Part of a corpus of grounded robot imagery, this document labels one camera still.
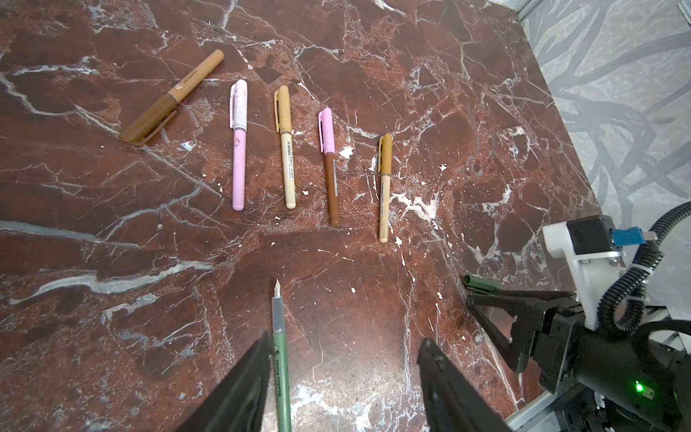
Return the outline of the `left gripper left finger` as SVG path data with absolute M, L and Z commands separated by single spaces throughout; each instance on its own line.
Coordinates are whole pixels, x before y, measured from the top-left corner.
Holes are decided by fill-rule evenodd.
M 180 431 L 255 432 L 262 428 L 272 342 L 264 333 L 186 419 Z

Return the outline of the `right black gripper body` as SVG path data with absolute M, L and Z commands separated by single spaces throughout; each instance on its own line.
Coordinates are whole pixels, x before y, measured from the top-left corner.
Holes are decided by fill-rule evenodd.
M 660 431 L 690 430 L 690 354 L 651 339 L 690 333 L 688 320 L 642 324 L 628 336 L 584 327 L 579 307 L 545 313 L 532 358 L 540 385 L 555 396 L 580 384 Z

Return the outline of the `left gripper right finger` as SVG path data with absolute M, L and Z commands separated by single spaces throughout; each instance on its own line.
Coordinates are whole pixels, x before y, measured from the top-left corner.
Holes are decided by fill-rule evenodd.
M 434 340 L 423 340 L 417 363 L 426 422 L 431 431 L 509 430 Z

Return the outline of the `green pen cap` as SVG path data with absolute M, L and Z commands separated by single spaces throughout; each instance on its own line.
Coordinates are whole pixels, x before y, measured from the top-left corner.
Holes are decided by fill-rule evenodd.
M 462 283 L 469 291 L 482 295 L 497 295 L 503 291 L 499 283 L 483 279 L 477 275 L 464 275 L 462 277 Z

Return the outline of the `dark green pen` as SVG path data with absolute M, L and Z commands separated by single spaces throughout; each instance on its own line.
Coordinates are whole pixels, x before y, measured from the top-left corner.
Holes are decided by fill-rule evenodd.
M 284 300 L 279 280 L 275 281 L 274 296 L 272 297 L 272 325 L 278 430 L 281 432 L 291 432 L 293 427 L 289 388 L 288 345 L 285 334 Z

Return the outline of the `orange brown pen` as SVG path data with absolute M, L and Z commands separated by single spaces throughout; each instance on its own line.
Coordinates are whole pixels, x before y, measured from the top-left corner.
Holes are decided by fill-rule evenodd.
M 381 243 L 387 243 L 389 238 L 389 217 L 390 217 L 390 175 L 381 176 L 381 198 L 380 198 L 380 217 L 379 235 Z

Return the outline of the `ochre pen cap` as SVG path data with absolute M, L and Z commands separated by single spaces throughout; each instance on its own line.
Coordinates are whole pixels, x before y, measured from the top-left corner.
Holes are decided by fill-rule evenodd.
M 378 172 L 380 176 L 392 174 L 392 144 L 393 138 L 386 133 L 380 138 L 378 150 Z

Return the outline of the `pink pen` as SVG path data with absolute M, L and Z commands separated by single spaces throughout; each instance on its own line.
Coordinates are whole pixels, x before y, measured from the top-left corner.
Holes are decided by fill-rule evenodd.
M 242 211 L 245 207 L 247 133 L 244 129 L 236 128 L 233 138 L 232 207 L 235 211 Z

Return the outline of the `light green pen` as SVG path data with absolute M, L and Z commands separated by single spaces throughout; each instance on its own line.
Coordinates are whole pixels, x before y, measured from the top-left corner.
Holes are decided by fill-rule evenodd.
M 336 159 L 334 153 L 325 154 L 325 174 L 327 182 L 329 220 L 333 227 L 339 225 L 338 186 Z

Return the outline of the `tan pen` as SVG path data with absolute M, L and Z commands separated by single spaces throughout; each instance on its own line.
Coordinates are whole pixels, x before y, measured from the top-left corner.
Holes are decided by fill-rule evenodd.
M 288 209 L 294 209 L 297 202 L 293 166 L 293 137 L 289 131 L 283 131 L 281 133 L 281 145 L 284 167 L 285 205 Z

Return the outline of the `tan pen cap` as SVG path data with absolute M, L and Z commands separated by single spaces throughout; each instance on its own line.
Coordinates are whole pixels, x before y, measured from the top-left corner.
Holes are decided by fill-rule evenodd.
M 292 132 L 290 92 L 288 86 L 280 86 L 275 91 L 275 128 L 278 133 Z

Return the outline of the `magenta pink pen cap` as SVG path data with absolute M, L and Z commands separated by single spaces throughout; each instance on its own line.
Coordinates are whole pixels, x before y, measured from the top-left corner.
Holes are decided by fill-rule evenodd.
M 333 131 L 333 117 L 330 108 L 325 108 L 318 114 L 320 130 L 320 148 L 324 155 L 336 152 Z

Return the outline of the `dark brown pen cap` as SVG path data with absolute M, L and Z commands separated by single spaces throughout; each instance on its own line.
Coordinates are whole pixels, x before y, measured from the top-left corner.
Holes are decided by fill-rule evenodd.
M 176 115 L 177 105 L 172 95 L 162 95 L 120 133 L 119 139 L 138 148 L 146 145 Z

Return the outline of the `light pink pen cap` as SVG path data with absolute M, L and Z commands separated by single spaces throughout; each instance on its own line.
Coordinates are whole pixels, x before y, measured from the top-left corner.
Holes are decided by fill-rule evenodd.
M 239 79 L 230 88 L 230 128 L 247 130 L 248 122 L 248 83 Z

